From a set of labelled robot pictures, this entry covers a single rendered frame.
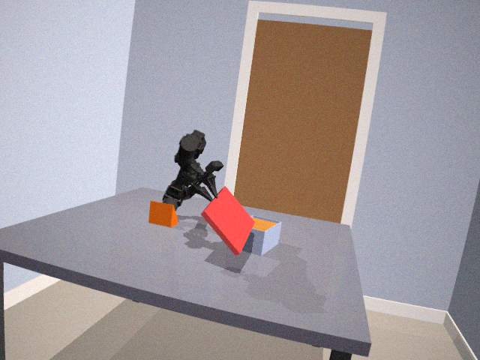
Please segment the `red rectangular panel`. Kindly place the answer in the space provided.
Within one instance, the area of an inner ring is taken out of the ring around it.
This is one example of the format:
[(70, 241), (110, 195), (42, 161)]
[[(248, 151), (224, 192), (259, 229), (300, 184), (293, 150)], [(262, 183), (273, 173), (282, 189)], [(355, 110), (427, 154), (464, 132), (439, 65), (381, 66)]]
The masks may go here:
[(226, 186), (217, 196), (201, 215), (237, 256), (241, 253), (255, 222)]

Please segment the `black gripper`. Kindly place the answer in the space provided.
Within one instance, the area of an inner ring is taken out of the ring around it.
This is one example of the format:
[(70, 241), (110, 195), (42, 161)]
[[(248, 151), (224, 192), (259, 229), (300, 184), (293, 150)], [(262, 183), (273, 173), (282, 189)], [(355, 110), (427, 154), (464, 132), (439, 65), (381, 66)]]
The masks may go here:
[[(213, 196), (217, 199), (218, 198), (218, 193), (216, 190), (216, 185), (215, 185), (215, 178), (216, 175), (213, 175), (214, 171), (219, 172), (224, 165), (219, 161), (212, 161), (209, 165), (205, 167), (205, 172), (203, 169), (200, 167), (200, 163), (197, 163), (195, 160), (191, 160), (188, 163), (186, 163), (182, 167), (182, 173), (183, 172), (188, 172), (188, 167), (193, 164), (196, 167), (199, 168), (199, 171), (202, 173), (201, 175), (197, 175), (196, 178), (191, 182), (192, 185), (190, 187), (185, 187), (179, 194), (178, 197), (180, 200), (188, 200), (190, 199), (194, 194), (199, 194), (202, 197), (206, 198), (208, 201), (212, 201), (212, 197), (210, 196), (209, 192), (206, 190), (205, 187), (200, 187), (200, 184), (203, 183), (205, 184), (208, 189), (211, 191)], [(203, 178), (204, 177), (204, 178)], [(199, 182), (199, 183), (198, 183)]]

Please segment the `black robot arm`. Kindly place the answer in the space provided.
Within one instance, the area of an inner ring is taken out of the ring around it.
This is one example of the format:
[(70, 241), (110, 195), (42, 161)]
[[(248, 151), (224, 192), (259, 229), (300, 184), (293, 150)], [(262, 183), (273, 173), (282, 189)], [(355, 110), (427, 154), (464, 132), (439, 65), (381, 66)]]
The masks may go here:
[(183, 202), (183, 200), (181, 201), (179, 198), (179, 193), (185, 187), (192, 185), (191, 182), (197, 177), (197, 175), (199, 176), (202, 174), (199, 171), (199, 168), (193, 164), (187, 168), (187, 173), (182, 173), (182, 167), (189, 161), (196, 160), (200, 154), (203, 153), (206, 146), (206, 140), (204, 137), (204, 133), (198, 130), (193, 130), (193, 133), (186, 133), (186, 135), (179, 140), (179, 147), (174, 155), (174, 162), (177, 162), (180, 166), (180, 170), (178, 171), (176, 179), (168, 186), (162, 202), (173, 205), (175, 212), (177, 207), (181, 206)]

